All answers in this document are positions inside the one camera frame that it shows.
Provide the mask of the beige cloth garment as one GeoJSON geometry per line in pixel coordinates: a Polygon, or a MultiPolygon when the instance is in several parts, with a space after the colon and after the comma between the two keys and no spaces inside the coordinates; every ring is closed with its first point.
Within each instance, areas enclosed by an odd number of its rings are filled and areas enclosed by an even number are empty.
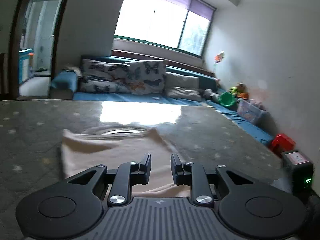
{"type": "Polygon", "coordinates": [[[115,169],[125,162],[140,161],[145,154],[150,153],[149,182],[147,185],[133,186],[133,196],[161,198],[189,196],[188,186],[176,186],[173,182],[170,156],[177,151],[159,135],[157,129],[148,128],[142,133],[109,135],[102,134],[102,131],[93,134],[75,134],[66,129],[63,131],[61,158],[66,178],[97,164],[115,169]]]}

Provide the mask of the round black induction cooktop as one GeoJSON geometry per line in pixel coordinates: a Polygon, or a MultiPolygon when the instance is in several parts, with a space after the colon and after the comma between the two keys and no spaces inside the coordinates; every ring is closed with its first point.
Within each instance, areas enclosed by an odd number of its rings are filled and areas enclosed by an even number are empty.
{"type": "Polygon", "coordinates": [[[103,130],[101,133],[105,135],[109,134],[127,134],[127,133],[142,133],[144,128],[132,128],[132,127],[123,127],[123,128],[108,128],[103,130]]]}

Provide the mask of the grey star quilted table cover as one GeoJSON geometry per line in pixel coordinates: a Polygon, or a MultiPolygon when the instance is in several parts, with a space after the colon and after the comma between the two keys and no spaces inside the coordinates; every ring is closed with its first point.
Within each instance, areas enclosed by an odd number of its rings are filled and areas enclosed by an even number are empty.
{"type": "Polygon", "coordinates": [[[282,175],[265,145],[213,106],[75,100],[1,102],[1,239],[21,239],[15,219],[26,195],[63,176],[63,131],[141,135],[155,130],[185,161],[224,164],[265,182],[282,175]]]}

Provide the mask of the clear plastic storage box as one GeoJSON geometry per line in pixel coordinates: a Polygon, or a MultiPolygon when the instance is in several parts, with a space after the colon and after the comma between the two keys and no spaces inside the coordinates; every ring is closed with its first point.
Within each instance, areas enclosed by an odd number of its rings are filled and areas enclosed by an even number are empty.
{"type": "Polygon", "coordinates": [[[260,124],[269,115],[263,103],[254,99],[239,99],[237,113],[253,125],[260,124]]]}

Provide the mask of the red plastic box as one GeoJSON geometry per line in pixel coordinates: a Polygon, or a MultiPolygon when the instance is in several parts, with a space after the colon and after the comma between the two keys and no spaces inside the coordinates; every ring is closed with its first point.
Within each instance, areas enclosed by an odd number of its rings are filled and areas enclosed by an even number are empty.
{"type": "Polygon", "coordinates": [[[282,152],[291,151],[295,148],[296,142],[284,133],[279,133],[271,141],[268,148],[276,155],[281,156],[282,152]]]}

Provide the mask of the green plastic bucket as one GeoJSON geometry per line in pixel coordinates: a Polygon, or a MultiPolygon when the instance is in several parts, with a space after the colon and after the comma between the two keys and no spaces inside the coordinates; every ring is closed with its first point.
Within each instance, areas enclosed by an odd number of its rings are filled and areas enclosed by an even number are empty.
{"type": "Polygon", "coordinates": [[[223,92],[219,95],[219,103],[226,108],[233,107],[237,100],[230,92],[223,92]]]}

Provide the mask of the teal blue sofa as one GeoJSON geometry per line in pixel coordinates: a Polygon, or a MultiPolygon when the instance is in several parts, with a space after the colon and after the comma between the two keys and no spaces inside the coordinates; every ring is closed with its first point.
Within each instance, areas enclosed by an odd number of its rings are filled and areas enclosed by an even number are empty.
{"type": "MultiPolygon", "coordinates": [[[[83,59],[95,60],[106,63],[123,63],[131,62],[134,60],[118,59],[117,57],[98,57],[98,56],[82,56],[83,59]]],[[[161,94],[144,94],[137,95],[129,93],[85,93],[80,91],[80,81],[82,78],[82,72],[79,67],[71,66],[65,67],[50,84],[50,92],[56,93],[62,90],[68,90],[71,92],[72,99],[86,100],[86,101],[119,101],[119,102],[150,102],[150,103],[167,103],[175,105],[192,105],[198,106],[201,102],[213,106],[218,112],[226,115],[229,119],[233,120],[238,126],[244,129],[248,134],[254,137],[257,141],[264,145],[269,145],[273,140],[273,137],[267,132],[260,129],[258,126],[253,125],[242,116],[237,113],[238,102],[233,107],[223,107],[219,103],[219,99],[212,101],[209,99],[211,95],[216,92],[216,79],[208,75],[197,74],[196,72],[190,72],[188,70],[178,69],[171,67],[167,64],[166,72],[176,73],[186,76],[195,76],[199,78],[199,92],[202,96],[201,101],[192,101],[186,99],[175,99],[166,96],[165,91],[161,94]]]]}

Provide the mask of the beige grey cushion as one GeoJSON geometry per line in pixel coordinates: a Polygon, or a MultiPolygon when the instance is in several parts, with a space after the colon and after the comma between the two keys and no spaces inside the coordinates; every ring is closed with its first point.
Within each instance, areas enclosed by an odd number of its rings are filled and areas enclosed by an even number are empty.
{"type": "Polygon", "coordinates": [[[166,96],[175,99],[201,101],[199,78],[167,72],[164,91],[166,96]]]}

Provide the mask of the left butterfly print pillow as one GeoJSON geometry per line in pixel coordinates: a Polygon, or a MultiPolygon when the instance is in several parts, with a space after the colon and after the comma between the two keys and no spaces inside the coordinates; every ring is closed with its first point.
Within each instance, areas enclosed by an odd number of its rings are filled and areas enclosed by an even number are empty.
{"type": "Polygon", "coordinates": [[[83,59],[80,91],[85,93],[129,93],[126,83],[129,65],[83,59]]]}

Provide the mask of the butterfly print pillow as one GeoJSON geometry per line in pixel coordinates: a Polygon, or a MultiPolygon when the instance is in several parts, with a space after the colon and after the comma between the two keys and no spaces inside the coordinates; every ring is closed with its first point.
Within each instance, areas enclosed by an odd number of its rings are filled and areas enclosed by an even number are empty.
{"type": "Polygon", "coordinates": [[[161,94],[167,76],[165,60],[126,62],[128,72],[126,83],[132,94],[161,94]]]}
{"type": "Polygon", "coordinates": [[[129,93],[126,83],[129,65],[83,59],[80,91],[85,93],[129,93]]]}

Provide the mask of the orange green plush toy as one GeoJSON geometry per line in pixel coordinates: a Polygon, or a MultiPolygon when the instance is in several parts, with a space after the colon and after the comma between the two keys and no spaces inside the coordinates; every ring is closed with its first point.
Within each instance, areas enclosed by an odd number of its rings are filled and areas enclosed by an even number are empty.
{"type": "Polygon", "coordinates": [[[244,83],[237,83],[236,86],[231,87],[229,89],[229,92],[238,99],[244,99],[248,100],[249,99],[249,93],[247,91],[247,87],[244,83]]]}

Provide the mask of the right butterfly print pillow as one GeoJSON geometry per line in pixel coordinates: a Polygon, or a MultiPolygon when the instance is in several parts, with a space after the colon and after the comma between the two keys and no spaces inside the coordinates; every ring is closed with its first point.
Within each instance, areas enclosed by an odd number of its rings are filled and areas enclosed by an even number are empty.
{"type": "Polygon", "coordinates": [[[165,60],[126,62],[128,72],[126,83],[132,94],[161,94],[167,76],[165,60]]]}

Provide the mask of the blue white cabinet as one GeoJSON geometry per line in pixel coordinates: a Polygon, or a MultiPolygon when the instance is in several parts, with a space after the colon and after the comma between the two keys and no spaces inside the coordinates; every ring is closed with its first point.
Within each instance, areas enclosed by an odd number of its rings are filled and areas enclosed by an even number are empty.
{"type": "Polygon", "coordinates": [[[22,84],[33,77],[33,48],[19,51],[18,83],[22,84]]]}

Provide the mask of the dark wooden doorframe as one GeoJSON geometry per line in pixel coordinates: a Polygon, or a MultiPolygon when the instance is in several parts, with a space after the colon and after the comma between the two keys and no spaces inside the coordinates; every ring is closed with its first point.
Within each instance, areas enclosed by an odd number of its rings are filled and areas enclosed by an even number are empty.
{"type": "Polygon", "coordinates": [[[67,0],[18,0],[8,56],[10,97],[44,97],[53,77],[57,36],[67,0]],[[19,51],[33,48],[33,77],[18,83],[19,51]]]}

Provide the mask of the large window green frame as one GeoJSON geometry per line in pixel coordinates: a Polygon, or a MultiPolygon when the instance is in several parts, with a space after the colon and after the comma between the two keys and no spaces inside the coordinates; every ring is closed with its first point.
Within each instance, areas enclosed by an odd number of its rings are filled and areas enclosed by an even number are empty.
{"type": "Polygon", "coordinates": [[[165,0],[123,0],[114,35],[201,57],[211,23],[165,0]]]}

